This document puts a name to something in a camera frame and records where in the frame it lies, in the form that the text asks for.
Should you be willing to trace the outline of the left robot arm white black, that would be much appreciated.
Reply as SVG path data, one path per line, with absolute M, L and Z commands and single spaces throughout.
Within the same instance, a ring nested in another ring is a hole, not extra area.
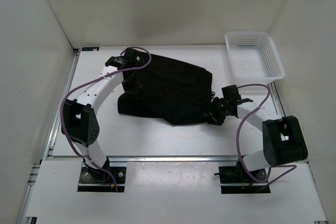
M 97 113 L 110 93 L 124 80 L 124 72 L 142 70 L 151 60 L 148 50 L 128 47 L 119 56 L 110 57 L 105 62 L 98 78 L 70 90 L 61 102 L 61 132 L 98 182 L 114 179 L 114 176 L 109 159 L 98 143 Z

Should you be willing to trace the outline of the white perforated plastic basket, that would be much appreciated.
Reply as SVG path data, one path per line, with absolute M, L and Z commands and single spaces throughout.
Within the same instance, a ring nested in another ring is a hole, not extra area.
M 235 82 L 270 84 L 285 77 L 276 46 L 271 36 L 261 31 L 231 31 L 225 44 Z

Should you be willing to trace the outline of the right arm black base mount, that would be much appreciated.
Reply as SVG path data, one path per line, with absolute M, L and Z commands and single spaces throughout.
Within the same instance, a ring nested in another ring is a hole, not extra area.
M 239 162 L 235 166 L 220 166 L 214 176 L 219 178 L 222 195 L 246 195 L 271 193 L 268 182 L 252 180 Z

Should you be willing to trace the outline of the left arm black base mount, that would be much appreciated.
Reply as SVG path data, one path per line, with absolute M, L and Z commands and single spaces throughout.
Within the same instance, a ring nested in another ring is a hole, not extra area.
M 125 190 L 125 180 L 127 168 L 125 166 L 110 166 L 110 172 L 114 180 L 107 173 L 98 170 L 96 173 L 91 167 L 84 163 L 81 166 L 81 172 L 78 179 L 78 192 L 89 193 L 123 193 Z

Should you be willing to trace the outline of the black shorts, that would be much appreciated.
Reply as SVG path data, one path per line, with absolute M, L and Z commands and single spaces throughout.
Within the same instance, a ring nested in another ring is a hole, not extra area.
M 120 114 L 163 119 L 171 125 L 208 122 L 213 75 L 206 69 L 152 55 L 144 69 L 124 73 L 136 73 L 142 90 L 139 94 L 124 92 L 119 96 Z

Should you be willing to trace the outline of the aluminium front rail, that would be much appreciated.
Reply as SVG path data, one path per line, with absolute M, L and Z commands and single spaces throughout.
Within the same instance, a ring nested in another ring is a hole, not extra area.
M 213 156 L 108 156 L 110 162 L 235 162 L 236 155 Z

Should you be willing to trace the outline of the aluminium left side rail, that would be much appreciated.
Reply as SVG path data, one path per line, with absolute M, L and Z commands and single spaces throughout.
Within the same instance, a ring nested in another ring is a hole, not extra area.
M 48 159 L 49 152 L 52 151 L 53 148 L 54 148 L 56 136 L 57 136 L 58 129 L 59 129 L 59 126 L 60 126 L 60 118 L 59 118 L 60 117 L 59 116 L 60 105 L 61 105 L 61 102 L 62 102 L 63 98 L 65 97 L 65 95 L 70 90 L 71 83 L 72 83 L 72 80 L 73 80 L 73 76 L 75 74 L 76 66 L 77 66 L 77 63 L 78 63 L 79 56 L 80 56 L 80 52 L 81 52 L 80 48 L 79 49 L 74 49 L 74 55 L 73 55 L 74 57 L 72 59 L 70 69 L 69 69 L 69 72 L 67 74 L 66 82 L 65 82 L 64 88 L 63 88 L 62 93 L 61 93 L 61 97 L 60 97 L 60 101 L 59 101 L 58 106 L 57 106 L 55 117 L 53 119 L 53 123 L 51 125 L 51 129 L 49 131 L 49 134 L 48 134 L 48 137 L 47 137 L 47 140 L 46 140 L 45 148 L 42 152 L 42 156 L 40 158 L 40 161 L 37 164 L 33 164 L 33 167 L 31 169 L 29 180 L 28 180 L 28 187 L 27 187 L 26 194 L 25 194 L 25 197 L 24 197 L 24 201 L 23 201 L 23 204 L 22 204 L 22 208 L 20 210 L 20 213 L 19 213 L 19 216 L 18 216 L 18 219 L 17 219 L 16 223 L 36 223 L 36 220 L 37 220 L 36 217 L 26 217 L 25 216 L 26 210 L 27 210 L 27 207 L 28 207 L 28 201 L 29 201 L 30 195 L 32 194 L 33 186 L 35 184 L 35 180 L 37 178 L 40 165 L 41 165 L 42 161 L 46 161 Z

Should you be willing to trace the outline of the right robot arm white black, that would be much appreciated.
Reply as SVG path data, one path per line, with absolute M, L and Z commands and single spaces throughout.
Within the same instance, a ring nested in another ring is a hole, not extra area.
M 233 172 L 242 182 L 264 183 L 274 167 L 286 166 L 303 161 L 308 149 L 298 119 L 295 116 L 281 116 L 267 111 L 261 102 L 256 104 L 250 98 L 242 98 L 236 85 L 222 89 L 223 97 L 214 97 L 208 110 L 208 122 L 222 125 L 228 116 L 240 119 L 236 132 L 238 161 Z M 248 122 L 262 133 L 261 150 L 243 156 L 240 150 L 240 132 Z

